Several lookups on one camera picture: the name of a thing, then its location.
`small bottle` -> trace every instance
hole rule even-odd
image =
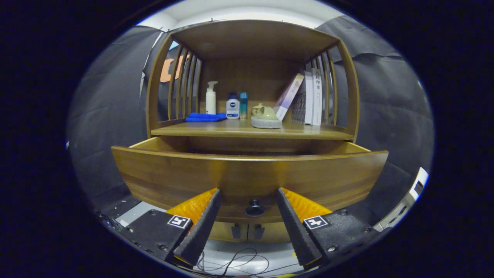
[[[226,118],[238,119],[240,111],[240,102],[235,93],[230,93],[230,98],[226,102]]]
[[[240,93],[240,119],[247,118],[247,93]]]
[[[216,92],[213,91],[213,86],[218,81],[209,81],[206,89],[206,114],[216,115]]]

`blue cloth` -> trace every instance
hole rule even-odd
[[[186,122],[218,122],[226,119],[225,113],[218,113],[216,115],[190,113],[189,117],[185,119]]]

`white ceiling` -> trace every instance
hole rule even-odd
[[[316,0],[185,0],[157,12],[138,25],[173,30],[213,18],[268,19],[316,28],[342,14]]]
[[[194,15],[229,7],[271,7],[311,15],[321,20],[334,18],[341,13],[316,0],[185,0],[163,10],[169,16],[180,21]]]

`drawer knob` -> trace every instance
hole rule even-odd
[[[259,205],[259,200],[254,199],[249,202],[249,206],[246,208],[246,214],[250,217],[258,217],[264,214],[265,207]]]

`open drawer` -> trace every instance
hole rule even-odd
[[[117,167],[132,194],[169,209],[218,187],[217,221],[273,223],[282,218],[280,187],[337,210],[364,199],[379,177],[387,151],[347,141],[222,137],[153,137],[131,147],[113,146]],[[264,215],[245,214],[257,198]]]

